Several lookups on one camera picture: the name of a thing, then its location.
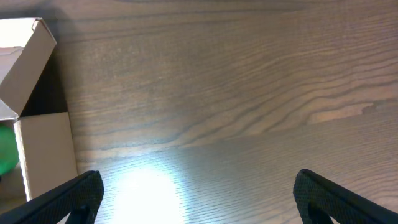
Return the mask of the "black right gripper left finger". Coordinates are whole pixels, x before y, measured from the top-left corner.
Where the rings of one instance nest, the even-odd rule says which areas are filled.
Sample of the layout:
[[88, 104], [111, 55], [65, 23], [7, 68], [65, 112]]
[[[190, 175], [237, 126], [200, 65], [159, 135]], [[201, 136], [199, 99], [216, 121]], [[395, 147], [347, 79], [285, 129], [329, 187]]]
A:
[[1, 224], [94, 223], [104, 195], [98, 171], [84, 174], [1, 215]]

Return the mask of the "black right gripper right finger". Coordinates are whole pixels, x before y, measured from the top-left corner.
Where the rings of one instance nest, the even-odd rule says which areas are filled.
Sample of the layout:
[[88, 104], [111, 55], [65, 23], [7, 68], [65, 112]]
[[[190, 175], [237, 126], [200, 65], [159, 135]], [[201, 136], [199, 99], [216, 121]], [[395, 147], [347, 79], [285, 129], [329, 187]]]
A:
[[299, 171], [293, 195], [306, 224], [397, 223], [397, 214], [308, 169]]

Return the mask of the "green tape roll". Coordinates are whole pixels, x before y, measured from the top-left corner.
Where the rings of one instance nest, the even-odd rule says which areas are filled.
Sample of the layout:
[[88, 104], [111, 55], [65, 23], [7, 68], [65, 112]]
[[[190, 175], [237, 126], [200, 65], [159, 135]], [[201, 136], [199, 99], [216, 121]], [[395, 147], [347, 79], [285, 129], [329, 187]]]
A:
[[1, 124], [1, 176], [7, 174], [19, 162], [19, 153], [14, 131]]

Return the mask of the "cardboard box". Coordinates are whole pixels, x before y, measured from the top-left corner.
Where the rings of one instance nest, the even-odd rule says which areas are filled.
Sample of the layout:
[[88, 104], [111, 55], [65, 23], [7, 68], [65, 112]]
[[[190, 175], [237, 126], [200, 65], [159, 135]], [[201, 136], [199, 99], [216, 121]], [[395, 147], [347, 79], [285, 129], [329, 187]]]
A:
[[41, 17], [1, 19], [1, 130], [16, 165], [1, 174], [1, 213], [78, 175], [68, 111], [51, 71], [57, 44]]

